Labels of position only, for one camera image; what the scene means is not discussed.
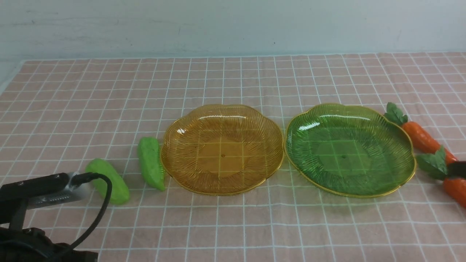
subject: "pink checkered tablecloth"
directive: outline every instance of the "pink checkered tablecloth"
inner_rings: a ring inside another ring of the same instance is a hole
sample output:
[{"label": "pink checkered tablecloth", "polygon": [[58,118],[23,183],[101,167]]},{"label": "pink checkered tablecloth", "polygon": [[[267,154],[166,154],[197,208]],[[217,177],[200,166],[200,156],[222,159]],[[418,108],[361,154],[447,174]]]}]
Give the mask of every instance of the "pink checkered tablecloth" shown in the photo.
[{"label": "pink checkered tablecloth", "polygon": [[[386,197],[318,190],[288,161],[245,194],[192,194],[166,178],[147,187],[142,136],[161,142],[203,104],[242,103],[282,129],[319,103],[397,103],[466,159],[466,53],[26,61],[0,96],[0,182],[83,170],[108,159],[131,200],[111,206],[79,249],[102,262],[461,262],[466,210],[422,172]],[[28,211],[25,227],[71,243],[102,204]]]}]

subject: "carrot leaf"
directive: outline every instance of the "carrot leaf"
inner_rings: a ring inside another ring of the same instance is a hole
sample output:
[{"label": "carrot leaf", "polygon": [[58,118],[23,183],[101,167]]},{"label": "carrot leaf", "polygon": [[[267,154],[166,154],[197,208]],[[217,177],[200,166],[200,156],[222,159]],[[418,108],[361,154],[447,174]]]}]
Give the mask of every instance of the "carrot leaf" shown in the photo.
[{"label": "carrot leaf", "polygon": [[392,102],[387,104],[387,112],[384,114],[390,122],[393,122],[399,126],[402,126],[404,123],[408,122],[408,116],[403,114],[403,111],[397,107]]},{"label": "carrot leaf", "polygon": [[445,163],[446,152],[443,146],[435,154],[420,154],[416,156],[419,168],[436,180],[444,180],[447,176]]}]

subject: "amber glass plate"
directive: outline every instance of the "amber glass plate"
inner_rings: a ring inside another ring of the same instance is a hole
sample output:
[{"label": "amber glass plate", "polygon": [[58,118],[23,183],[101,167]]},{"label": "amber glass plate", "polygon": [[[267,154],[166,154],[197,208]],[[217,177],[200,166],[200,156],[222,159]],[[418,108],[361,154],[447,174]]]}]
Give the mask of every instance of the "amber glass plate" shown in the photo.
[{"label": "amber glass plate", "polygon": [[255,188],[280,167],[280,128],[245,105],[204,105],[166,131],[165,170],[195,193],[232,195]]},{"label": "amber glass plate", "polygon": [[320,104],[296,116],[286,131],[285,150],[309,181],[348,197],[387,195],[416,170],[405,131],[362,106]]}]

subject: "white wall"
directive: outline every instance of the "white wall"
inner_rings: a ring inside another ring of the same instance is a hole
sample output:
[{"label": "white wall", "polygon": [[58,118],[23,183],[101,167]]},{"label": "white wall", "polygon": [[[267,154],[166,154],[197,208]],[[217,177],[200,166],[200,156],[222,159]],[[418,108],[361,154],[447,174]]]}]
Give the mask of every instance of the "white wall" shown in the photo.
[{"label": "white wall", "polygon": [[2,0],[18,59],[466,50],[466,0]]}]

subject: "carrot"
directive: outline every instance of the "carrot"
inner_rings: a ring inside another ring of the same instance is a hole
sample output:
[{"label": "carrot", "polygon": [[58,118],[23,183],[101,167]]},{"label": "carrot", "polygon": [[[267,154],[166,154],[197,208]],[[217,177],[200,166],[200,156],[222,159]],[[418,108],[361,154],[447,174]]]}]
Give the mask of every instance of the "carrot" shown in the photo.
[{"label": "carrot", "polygon": [[[408,116],[394,104],[389,102],[387,104],[387,112],[384,116],[391,122],[401,126],[403,130],[411,138],[414,148],[428,154],[434,154],[440,149],[440,143],[437,142],[422,126],[413,121],[408,121]],[[447,164],[458,161],[453,154],[445,149]]]},{"label": "carrot", "polygon": [[466,179],[445,179],[443,189],[462,207],[466,208]]},{"label": "carrot", "polygon": [[462,207],[466,208],[466,162],[445,162],[446,152],[443,146],[435,154],[416,156],[419,168],[431,178],[443,181],[443,189]]}]

